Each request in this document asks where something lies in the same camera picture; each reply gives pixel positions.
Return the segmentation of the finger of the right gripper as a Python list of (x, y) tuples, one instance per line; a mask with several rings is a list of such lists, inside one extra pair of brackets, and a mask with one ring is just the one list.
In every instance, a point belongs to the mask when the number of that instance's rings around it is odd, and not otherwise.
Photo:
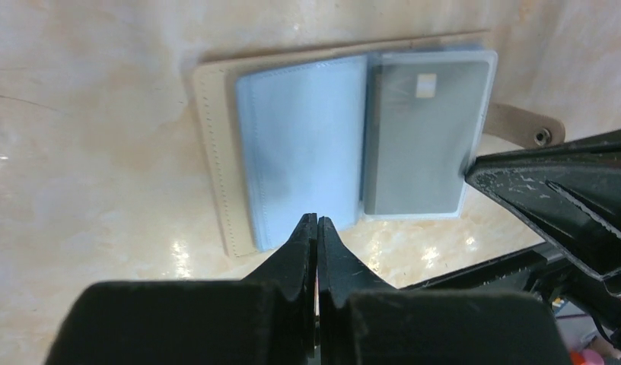
[(465, 180), (586, 274), (621, 278), (621, 129), (481, 156)]

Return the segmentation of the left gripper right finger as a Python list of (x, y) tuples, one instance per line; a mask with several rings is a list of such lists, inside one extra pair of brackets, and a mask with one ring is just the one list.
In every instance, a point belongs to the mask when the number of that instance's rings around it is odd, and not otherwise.
[(569, 364), (552, 313), (514, 290), (400, 290), (317, 227), (324, 364)]

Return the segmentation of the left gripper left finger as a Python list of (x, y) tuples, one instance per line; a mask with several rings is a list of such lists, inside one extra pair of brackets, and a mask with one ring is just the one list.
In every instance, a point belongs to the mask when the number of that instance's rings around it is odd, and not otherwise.
[(317, 216), (240, 280), (101, 281), (48, 364), (305, 364), (314, 354)]

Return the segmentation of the grey card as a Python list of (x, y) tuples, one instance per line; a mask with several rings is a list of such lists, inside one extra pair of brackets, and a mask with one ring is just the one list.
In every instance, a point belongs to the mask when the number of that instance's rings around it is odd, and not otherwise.
[(390, 52), (373, 63), (361, 195), (367, 216), (460, 214), (497, 60), (478, 49)]

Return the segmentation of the beige card holder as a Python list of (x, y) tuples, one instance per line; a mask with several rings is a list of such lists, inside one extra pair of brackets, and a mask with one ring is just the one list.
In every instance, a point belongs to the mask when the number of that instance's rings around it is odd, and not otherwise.
[[(372, 65), (390, 52), (478, 49), (494, 51), (485, 31), (200, 65), (193, 86), (226, 252), (277, 249), (305, 213), (338, 230), (393, 220), (367, 216), (361, 197)], [(532, 149), (563, 143), (565, 126), (490, 94), (482, 135)]]

